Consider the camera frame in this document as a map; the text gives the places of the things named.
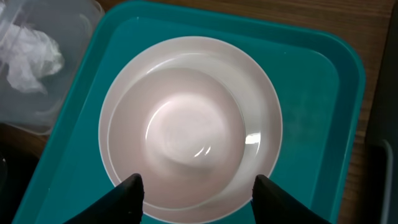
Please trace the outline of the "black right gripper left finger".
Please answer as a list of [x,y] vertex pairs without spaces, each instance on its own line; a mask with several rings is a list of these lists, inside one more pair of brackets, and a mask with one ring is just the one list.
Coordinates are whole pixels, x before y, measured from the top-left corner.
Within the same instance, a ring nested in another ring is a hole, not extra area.
[[143,201],[142,177],[135,173],[65,223],[140,223]]

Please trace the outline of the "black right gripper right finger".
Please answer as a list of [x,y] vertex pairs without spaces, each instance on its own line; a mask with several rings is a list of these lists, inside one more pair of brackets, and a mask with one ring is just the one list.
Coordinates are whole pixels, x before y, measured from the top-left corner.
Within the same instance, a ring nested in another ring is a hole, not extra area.
[[262,174],[255,178],[251,206],[257,224],[329,224]]

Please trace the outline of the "small pink plate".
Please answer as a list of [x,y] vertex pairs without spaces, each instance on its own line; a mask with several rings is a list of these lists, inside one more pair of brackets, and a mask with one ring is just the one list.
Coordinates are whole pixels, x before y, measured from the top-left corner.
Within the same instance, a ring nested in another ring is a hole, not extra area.
[[138,79],[116,105],[103,160],[114,184],[138,173],[145,203],[181,210],[209,201],[243,158],[244,124],[215,78],[168,68]]

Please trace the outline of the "large white plate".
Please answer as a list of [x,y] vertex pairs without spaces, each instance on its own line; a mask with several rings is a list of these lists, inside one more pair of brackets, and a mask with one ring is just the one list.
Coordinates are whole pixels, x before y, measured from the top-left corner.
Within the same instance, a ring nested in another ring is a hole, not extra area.
[[259,64],[241,49],[218,39],[186,36],[159,42],[137,54],[117,74],[103,101],[98,124],[99,151],[108,177],[102,149],[116,105],[138,79],[168,68],[198,70],[231,93],[244,124],[243,158],[231,182],[209,201],[166,210],[144,200],[144,213],[152,220],[169,223],[253,222],[249,203],[254,179],[274,170],[282,143],[282,112],[275,88]]

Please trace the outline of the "teal plastic tray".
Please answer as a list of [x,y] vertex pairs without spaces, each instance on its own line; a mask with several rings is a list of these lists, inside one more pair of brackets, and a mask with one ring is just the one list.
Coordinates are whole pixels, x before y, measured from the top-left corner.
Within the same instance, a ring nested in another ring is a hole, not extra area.
[[271,179],[336,222],[366,80],[358,54],[319,30],[128,1],[99,22],[15,223],[63,223],[112,189],[98,147],[105,94],[138,53],[186,35],[233,44],[264,69],[277,92],[284,125]]

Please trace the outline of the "white tissue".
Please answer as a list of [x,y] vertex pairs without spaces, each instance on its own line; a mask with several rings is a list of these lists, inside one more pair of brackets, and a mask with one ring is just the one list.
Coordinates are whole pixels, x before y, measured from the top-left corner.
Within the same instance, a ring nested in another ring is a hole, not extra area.
[[21,93],[44,93],[40,79],[59,72],[65,63],[59,44],[46,33],[11,25],[1,41],[1,61],[8,65],[10,86]]

